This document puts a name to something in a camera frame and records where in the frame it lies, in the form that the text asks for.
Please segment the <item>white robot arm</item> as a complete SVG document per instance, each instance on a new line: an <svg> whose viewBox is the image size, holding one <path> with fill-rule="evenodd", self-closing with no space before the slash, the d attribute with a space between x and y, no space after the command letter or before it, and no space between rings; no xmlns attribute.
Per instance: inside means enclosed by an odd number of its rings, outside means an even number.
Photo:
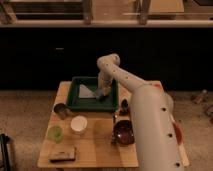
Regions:
<svg viewBox="0 0 213 171"><path fill-rule="evenodd" d="M130 114L139 171L185 171L173 127L172 98L122 68L117 54L97 60L98 86L104 90L115 79L131 93Z"/></svg>

